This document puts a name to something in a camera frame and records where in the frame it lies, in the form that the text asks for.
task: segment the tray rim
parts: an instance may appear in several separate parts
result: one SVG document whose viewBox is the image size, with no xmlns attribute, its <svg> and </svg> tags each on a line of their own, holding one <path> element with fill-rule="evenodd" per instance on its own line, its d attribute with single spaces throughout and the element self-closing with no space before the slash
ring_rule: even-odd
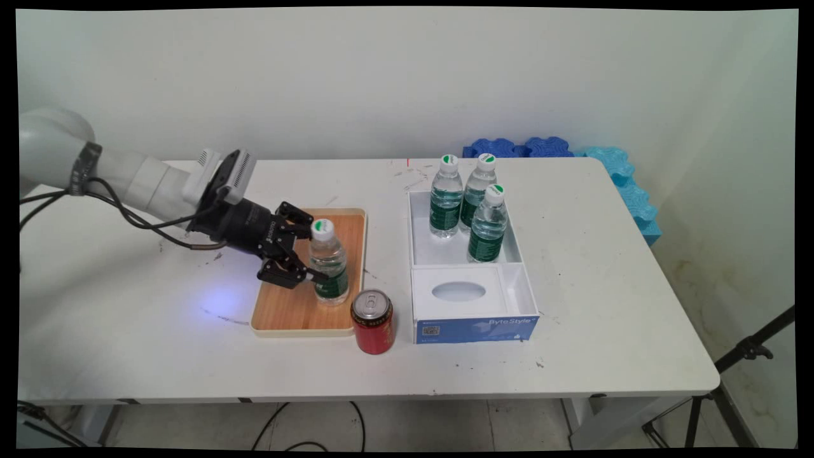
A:
<svg viewBox="0 0 814 458">
<path fill-rule="evenodd" d="M 310 214 L 360 214 L 363 223 L 361 236 L 361 262 L 359 263 L 359 290 L 365 289 L 365 254 L 367 253 L 367 212 L 362 207 L 309 207 L 302 209 Z M 331 329 L 258 329 L 254 327 L 254 315 L 257 312 L 257 300 L 252 309 L 252 319 L 249 327 L 258 337 L 347 337 L 353 335 L 353 326 L 350 328 Z"/>
</svg>

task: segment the oval hole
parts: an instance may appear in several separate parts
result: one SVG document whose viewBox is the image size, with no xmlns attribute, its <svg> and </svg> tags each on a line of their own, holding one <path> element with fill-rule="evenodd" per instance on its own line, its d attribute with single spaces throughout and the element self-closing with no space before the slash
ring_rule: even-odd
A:
<svg viewBox="0 0 814 458">
<path fill-rule="evenodd" d="M 468 281 L 451 281 L 432 289 L 432 295 L 452 302 L 468 302 L 486 294 L 486 288 Z"/>
</svg>

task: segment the green bottle label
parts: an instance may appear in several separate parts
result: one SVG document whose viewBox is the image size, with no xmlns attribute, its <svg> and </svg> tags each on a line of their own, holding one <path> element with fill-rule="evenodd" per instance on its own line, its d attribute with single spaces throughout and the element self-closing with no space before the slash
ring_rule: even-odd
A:
<svg viewBox="0 0 814 458">
<path fill-rule="evenodd" d="M 472 217 L 475 216 L 475 210 L 478 205 L 471 204 L 466 198 L 461 202 L 461 222 L 468 227 L 472 226 Z"/>
<path fill-rule="evenodd" d="M 489 240 L 479 237 L 473 231 L 469 235 L 469 255 L 481 262 L 490 262 L 497 259 L 501 252 L 503 236 Z"/>
<path fill-rule="evenodd" d="M 460 205 L 455 205 L 451 209 L 443 209 L 430 202 L 430 225 L 439 231 L 448 231 L 455 227 L 460 213 Z"/>
<path fill-rule="evenodd" d="M 348 273 L 345 270 L 342 269 L 339 274 L 330 277 L 324 284 L 313 284 L 317 295 L 325 299 L 333 299 L 348 291 Z"/>
</svg>

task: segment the tripod stand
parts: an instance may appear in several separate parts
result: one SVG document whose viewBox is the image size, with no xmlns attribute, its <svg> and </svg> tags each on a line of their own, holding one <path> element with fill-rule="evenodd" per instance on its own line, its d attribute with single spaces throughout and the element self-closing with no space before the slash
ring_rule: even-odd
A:
<svg viewBox="0 0 814 458">
<path fill-rule="evenodd" d="M 715 363 L 718 373 L 723 373 L 725 370 L 731 368 L 735 365 L 735 363 L 741 361 L 742 359 L 756 359 L 758 356 L 765 356 L 766 359 L 774 358 L 772 352 L 769 351 L 768 348 L 764 347 L 763 343 L 793 322 L 794 306 L 791 306 L 788 310 L 784 311 L 775 319 L 763 326 L 754 335 L 746 337 L 742 341 L 738 342 L 737 345 L 735 345 L 735 348 L 731 349 L 730 352 L 718 359 Z M 726 425 L 729 427 L 729 431 L 732 432 L 732 436 L 735 439 L 738 447 L 757 447 L 755 440 L 749 435 L 749 432 L 746 430 L 743 422 L 740 420 L 740 418 L 738 418 L 734 407 L 729 402 L 729 399 L 724 392 L 723 385 L 719 385 L 718 388 L 715 388 L 708 394 L 692 397 L 693 403 L 689 410 L 689 424 L 687 425 L 687 436 L 684 441 L 684 447 L 691 448 L 695 445 L 695 433 L 698 430 L 698 418 L 701 416 L 701 402 L 704 399 L 712 399 L 715 401 L 716 405 L 718 406 L 718 410 L 720 410 Z M 641 427 L 645 434 L 653 439 L 656 445 L 658 445 L 660 448 L 669 446 L 661 435 L 655 430 L 653 427 L 653 422 L 672 410 L 673 409 L 670 409 L 662 415 L 657 416 Z"/>
</svg>

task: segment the plastic water bottle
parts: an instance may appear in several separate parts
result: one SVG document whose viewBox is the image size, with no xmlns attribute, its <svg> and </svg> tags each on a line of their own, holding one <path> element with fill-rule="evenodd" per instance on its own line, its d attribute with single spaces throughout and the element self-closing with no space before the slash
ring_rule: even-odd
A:
<svg viewBox="0 0 814 458">
<path fill-rule="evenodd" d="M 452 154 L 441 157 L 440 168 L 432 180 L 430 232 L 441 239 L 448 239 L 457 232 L 463 197 L 463 182 L 457 172 L 457 163 L 457 157 Z"/>
<path fill-rule="evenodd" d="M 503 233 L 509 222 L 509 214 L 503 203 L 503 186 L 490 184 L 486 196 L 472 217 L 472 233 L 466 258 L 469 262 L 494 262 L 501 253 Z"/>
<path fill-rule="evenodd" d="M 466 188 L 463 190 L 463 201 L 461 202 L 461 222 L 458 228 L 464 234 L 469 234 L 472 225 L 472 217 L 475 210 L 484 199 L 486 187 L 497 183 L 495 175 L 495 164 L 497 160 L 493 154 L 485 152 L 478 156 L 478 165 L 472 170 L 472 175 L 466 180 Z"/>
<path fill-rule="evenodd" d="M 311 268 L 328 275 L 326 283 L 313 284 L 317 300 L 330 306 L 345 302 L 348 297 L 348 258 L 334 234 L 334 223 L 330 219 L 318 219 L 311 224 L 309 256 Z"/>
</svg>

